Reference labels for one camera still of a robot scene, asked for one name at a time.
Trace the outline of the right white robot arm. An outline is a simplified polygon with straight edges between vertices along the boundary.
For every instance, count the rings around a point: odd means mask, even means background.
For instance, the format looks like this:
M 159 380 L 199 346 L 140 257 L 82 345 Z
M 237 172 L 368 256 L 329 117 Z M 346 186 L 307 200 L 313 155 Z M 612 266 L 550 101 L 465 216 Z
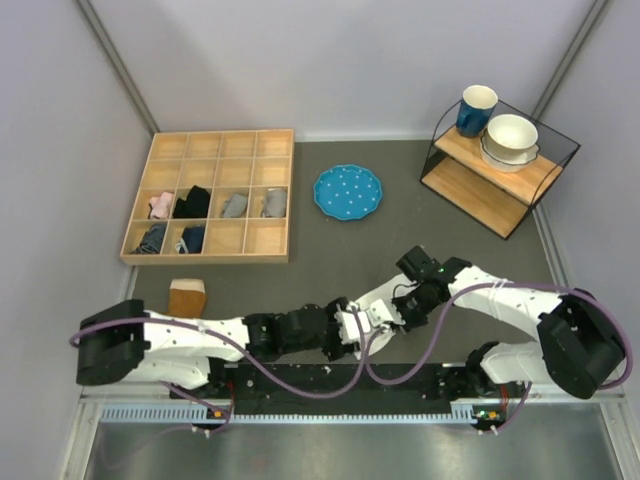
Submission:
M 469 261 L 440 263 L 419 246 L 396 263 L 413 288 L 393 299 L 406 327 L 425 324 L 434 309 L 452 307 L 485 314 L 530 337 L 530 342 L 488 342 L 467 360 L 467 384 L 487 396 L 512 382 L 557 385 L 589 399 L 627 358 L 614 322 L 582 290 L 516 284 Z

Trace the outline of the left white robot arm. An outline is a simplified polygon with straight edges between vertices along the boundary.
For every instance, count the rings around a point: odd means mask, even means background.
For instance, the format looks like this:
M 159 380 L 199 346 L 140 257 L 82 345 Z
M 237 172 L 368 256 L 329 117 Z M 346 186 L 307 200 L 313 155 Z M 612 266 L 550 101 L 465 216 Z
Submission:
M 370 331 L 366 314 L 343 298 L 226 320 L 162 315 L 132 299 L 84 319 L 71 343 L 81 386 L 163 381 L 212 397 L 226 387 L 227 364 L 314 349 L 334 360 L 359 351 Z

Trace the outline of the white underwear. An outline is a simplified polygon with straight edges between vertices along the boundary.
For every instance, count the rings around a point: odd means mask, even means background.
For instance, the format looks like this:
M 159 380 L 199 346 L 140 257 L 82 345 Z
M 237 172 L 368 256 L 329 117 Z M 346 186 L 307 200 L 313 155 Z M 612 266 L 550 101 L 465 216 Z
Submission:
M 341 320 L 340 337 L 344 345 L 357 347 L 357 359 L 365 346 L 369 346 L 367 356 L 371 358 L 393 338 L 394 327 L 406 324 L 392 304 L 392 298 L 394 294 L 408 293 L 411 289 L 407 277 L 399 274 L 348 304 Z

